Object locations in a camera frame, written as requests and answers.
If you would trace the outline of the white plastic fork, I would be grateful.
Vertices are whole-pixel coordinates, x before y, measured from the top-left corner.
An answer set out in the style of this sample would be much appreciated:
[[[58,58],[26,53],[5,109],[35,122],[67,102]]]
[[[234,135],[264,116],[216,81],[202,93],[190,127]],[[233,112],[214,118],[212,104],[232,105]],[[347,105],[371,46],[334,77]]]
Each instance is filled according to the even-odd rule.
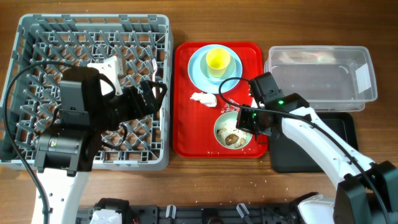
[[[157,72],[158,72],[158,66],[157,66],[157,62],[156,62],[155,58],[153,58],[151,60],[151,64],[152,64],[152,81],[156,83],[157,82],[156,76],[157,76]],[[152,92],[153,92],[155,98],[157,98],[158,95],[160,94],[160,90],[158,90],[156,87],[152,88]],[[162,130],[161,112],[162,112],[162,110],[159,110],[158,113],[157,113],[157,116],[158,116],[158,119],[159,119],[159,129],[160,130]]]

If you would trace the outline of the white napkin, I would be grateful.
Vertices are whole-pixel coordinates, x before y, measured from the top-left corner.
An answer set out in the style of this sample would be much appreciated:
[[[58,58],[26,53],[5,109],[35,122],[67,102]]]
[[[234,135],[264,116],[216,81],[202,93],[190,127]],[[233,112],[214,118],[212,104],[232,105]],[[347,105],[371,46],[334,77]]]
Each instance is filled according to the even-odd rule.
[[[201,104],[209,108],[214,108],[217,106],[216,96],[211,93],[193,93],[190,99],[199,101]]]

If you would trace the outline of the green food bowl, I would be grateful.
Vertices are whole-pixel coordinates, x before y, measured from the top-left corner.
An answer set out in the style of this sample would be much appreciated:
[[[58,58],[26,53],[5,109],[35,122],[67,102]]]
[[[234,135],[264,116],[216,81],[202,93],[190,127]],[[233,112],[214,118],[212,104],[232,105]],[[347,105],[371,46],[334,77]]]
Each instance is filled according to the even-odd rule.
[[[221,122],[223,122],[223,121],[226,121],[226,120],[229,120],[229,119],[232,119],[232,120],[235,120],[236,121],[236,124],[237,124],[237,122],[238,122],[238,120],[237,120],[237,118],[238,118],[238,112],[237,111],[232,111],[232,112],[227,112],[227,113],[223,113],[217,120],[216,120],[216,122],[215,122],[215,125],[214,125],[214,135],[215,135],[215,139],[217,140],[217,137],[216,137],[216,129],[217,129],[217,127],[220,125],[220,123]],[[248,133],[249,134],[249,137],[248,137],[248,140],[246,141],[246,143],[245,143],[245,145],[244,146],[246,146],[246,145],[248,145],[249,144],[249,142],[251,141],[251,139],[252,139],[252,134],[250,134],[250,133]]]

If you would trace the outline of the light blue plate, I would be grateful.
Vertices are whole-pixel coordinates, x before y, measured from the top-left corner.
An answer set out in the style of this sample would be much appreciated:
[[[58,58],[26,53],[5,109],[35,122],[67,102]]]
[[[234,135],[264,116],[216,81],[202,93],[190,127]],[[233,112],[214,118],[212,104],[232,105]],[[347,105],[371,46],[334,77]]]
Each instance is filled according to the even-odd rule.
[[[188,62],[188,76],[191,80],[191,82],[201,91],[206,92],[206,93],[212,93],[212,94],[218,94],[219,93],[219,86],[221,83],[212,83],[209,80],[205,78],[203,73],[200,70],[200,60],[202,56],[205,53],[208,53],[209,50],[214,49],[214,48],[224,48],[226,49],[230,56],[232,56],[235,60],[236,64],[236,69],[235,73],[230,76],[231,77],[236,77],[236,78],[241,78],[243,74],[243,66],[240,58],[238,55],[231,50],[230,48],[224,46],[224,45],[219,45],[219,44],[210,44],[206,45],[204,47],[199,48],[196,50],[193,55],[190,57],[189,62]]]

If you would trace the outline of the red snack wrapper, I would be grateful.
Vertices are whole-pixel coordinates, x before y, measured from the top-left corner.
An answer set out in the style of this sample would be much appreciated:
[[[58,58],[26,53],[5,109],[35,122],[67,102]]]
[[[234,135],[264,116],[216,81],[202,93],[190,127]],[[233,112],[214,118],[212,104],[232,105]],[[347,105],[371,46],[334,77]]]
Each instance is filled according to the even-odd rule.
[[[239,111],[239,107],[226,103],[221,109],[222,114],[232,111]]]

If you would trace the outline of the rice and mushroom leftovers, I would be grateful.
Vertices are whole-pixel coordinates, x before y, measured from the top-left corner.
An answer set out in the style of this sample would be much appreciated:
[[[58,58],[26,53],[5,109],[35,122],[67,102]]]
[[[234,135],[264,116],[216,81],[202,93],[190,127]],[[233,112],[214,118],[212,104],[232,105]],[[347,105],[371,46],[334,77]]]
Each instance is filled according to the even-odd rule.
[[[216,129],[217,140],[229,149],[243,147],[248,140],[249,134],[236,127],[236,121],[229,119],[220,123]]]

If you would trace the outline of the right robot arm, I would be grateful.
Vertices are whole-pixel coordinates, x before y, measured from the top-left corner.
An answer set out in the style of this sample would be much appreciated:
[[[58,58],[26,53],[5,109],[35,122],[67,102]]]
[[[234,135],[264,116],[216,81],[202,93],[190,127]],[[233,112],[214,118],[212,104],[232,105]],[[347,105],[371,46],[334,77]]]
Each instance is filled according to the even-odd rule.
[[[242,105],[237,128],[255,136],[278,131],[298,144],[335,186],[297,205],[304,223],[397,223],[397,167],[376,163],[329,128],[304,98],[285,96],[271,73],[248,80],[256,105]]]

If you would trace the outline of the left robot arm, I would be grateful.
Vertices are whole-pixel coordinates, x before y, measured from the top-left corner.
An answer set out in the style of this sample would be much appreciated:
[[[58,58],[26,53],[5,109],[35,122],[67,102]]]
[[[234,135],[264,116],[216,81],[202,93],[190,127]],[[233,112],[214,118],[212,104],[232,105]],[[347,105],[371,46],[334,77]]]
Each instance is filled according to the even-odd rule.
[[[102,134],[126,129],[126,121],[158,112],[167,92],[164,83],[144,80],[121,95],[101,91],[112,85],[99,70],[76,67],[65,70],[59,84],[61,105],[52,123],[35,145],[34,165],[44,192],[37,193],[32,223],[73,223],[97,152],[105,145]]]

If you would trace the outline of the grey plastic dishwasher rack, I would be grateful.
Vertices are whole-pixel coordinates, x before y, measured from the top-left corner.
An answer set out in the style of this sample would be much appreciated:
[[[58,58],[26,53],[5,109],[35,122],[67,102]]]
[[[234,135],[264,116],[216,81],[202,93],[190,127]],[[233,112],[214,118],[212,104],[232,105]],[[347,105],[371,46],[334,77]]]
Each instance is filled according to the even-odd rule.
[[[126,65],[121,88],[139,88],[152,81],[172,79],[174,36],[169,18],[162,14],[27,14],[17,27],[6,75],[10,92],[1,96],[7,106],[11,140],[1,140],[1,164],[23,169],[34,163],[34,145],[51,123],[60,104],[58,84],[62,63],[87,66],[112,56]],[[162,130],[156,112],[125,122],[126,129],[102,135],[105,146],[96,154],[96,169],[162,170],[169,163],[170,95],[161,107]]]

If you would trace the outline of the small green saucer bowl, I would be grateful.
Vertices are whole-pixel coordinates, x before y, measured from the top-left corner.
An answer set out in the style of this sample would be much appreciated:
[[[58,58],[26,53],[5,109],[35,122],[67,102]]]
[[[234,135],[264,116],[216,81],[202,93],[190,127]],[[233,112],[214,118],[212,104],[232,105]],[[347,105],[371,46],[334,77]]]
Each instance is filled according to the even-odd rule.
[[[235,69],[236,69],[235,60],[232,56],[230,56],[231,60],[230,60],[229,65],[226,67],[224,74],[221,77],[211,76],[208,66],[207,66],[207,63],[206,63],[206,55],[207,55],[207,53],[205,53],[200,60],[200,70],[203,73],[203,75],[205,76],[205,78],[207,80],[209,80],[210,82],[221,83],[223,80],[229,78],[231,75],[233,75],[235,73]]]

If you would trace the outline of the red plastic serving tray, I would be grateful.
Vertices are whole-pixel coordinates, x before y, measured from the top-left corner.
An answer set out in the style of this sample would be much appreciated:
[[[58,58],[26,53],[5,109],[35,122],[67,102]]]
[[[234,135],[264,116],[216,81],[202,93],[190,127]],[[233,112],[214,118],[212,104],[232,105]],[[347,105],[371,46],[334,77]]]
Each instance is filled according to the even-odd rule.
[[[221,116],[221,109],[226,104],[218,95],[218,104],[209,108],[198,101],[191,100],[193,93],[203,92],[189,79],[188,62],[193,53],[201,47],[220,44],[229,47],[243,63],[243,78],[252,79],[263,72],[262,52],[253,42],[185,42],[175,51],[174,89],[173,89],[173,149],[186,158],[257,158],[268,150],[268,137],[259,137],[265,144],[258,144],[254,137],[242,149],[223,147],[214,135],[214,125]],[[250,105],[248,84],[237,83],[232,90],[223,93],[227,99],[239,104]]]

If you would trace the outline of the yellow plastic cup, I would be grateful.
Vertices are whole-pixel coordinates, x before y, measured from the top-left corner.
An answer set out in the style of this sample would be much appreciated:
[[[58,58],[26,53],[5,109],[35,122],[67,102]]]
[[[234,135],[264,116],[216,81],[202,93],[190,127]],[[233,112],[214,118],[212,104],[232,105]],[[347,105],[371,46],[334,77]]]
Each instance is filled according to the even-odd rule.
[[[215,78],[221,78],[231,61],[229,52],[224,48],[214,48],[208,51],[206,55],[206,64],[208,73]]]

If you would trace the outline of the black plastic tray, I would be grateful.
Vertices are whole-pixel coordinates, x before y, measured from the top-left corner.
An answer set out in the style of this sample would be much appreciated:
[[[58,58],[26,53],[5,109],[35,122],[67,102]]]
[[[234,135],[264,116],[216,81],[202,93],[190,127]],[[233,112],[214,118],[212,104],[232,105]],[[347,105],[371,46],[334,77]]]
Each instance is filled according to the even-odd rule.
[[[317,113],[319,118],[351,147],[358,149],[354,119],[349,113]],[[317,163],[293,140],[283,134],[269,138],[272,169],[278,173],[323,172]]]

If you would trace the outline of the clear plastic storage bin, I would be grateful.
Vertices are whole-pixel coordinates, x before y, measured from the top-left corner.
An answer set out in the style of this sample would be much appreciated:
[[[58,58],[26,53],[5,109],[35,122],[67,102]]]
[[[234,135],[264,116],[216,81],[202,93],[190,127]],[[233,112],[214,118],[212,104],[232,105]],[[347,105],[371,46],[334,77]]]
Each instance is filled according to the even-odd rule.
[[[363,46],[273,46],[264,71],[285,95],[297,93],[317,111],[361,111],[378,97],[371,56]]]

